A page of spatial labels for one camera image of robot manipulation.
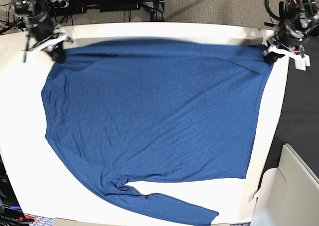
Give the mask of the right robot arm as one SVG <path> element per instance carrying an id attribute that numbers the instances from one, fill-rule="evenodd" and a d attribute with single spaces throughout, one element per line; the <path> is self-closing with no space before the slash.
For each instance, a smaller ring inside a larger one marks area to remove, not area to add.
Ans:
<path id="1" fill-rule="evenodd" d="M 12 1 L 15 15 L 22 18 L 27 30 L 24 63 L 27 55 L 36 51 L 44 51 L 54 62 L 63 63 L 66 57 L 63 43 L 73 42 L 72 38 L 61 30 L 60 24 L 51 20 L 47 2 L 48 0 Z"/>

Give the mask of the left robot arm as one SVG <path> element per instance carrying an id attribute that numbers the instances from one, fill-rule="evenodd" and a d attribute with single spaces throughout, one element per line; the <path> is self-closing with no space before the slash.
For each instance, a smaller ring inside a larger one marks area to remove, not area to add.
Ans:
<path id="1" fill-rule="evenodd" d="M 280 2 L 276 16 L 270 10 L 269 0 L 264 0 L 265 8 L 271 18 L 279 24 L 274 25 L 274 35 L 267 39 L 264 60 L 268 64 L 287 56 L 294 60 L 295 68 L 305 71 L 310 67 L 310 57 L 305 54 L 304 43 L 312 30 L 319 25 L 319 8 L 316 0 L 286 0 Z"/>

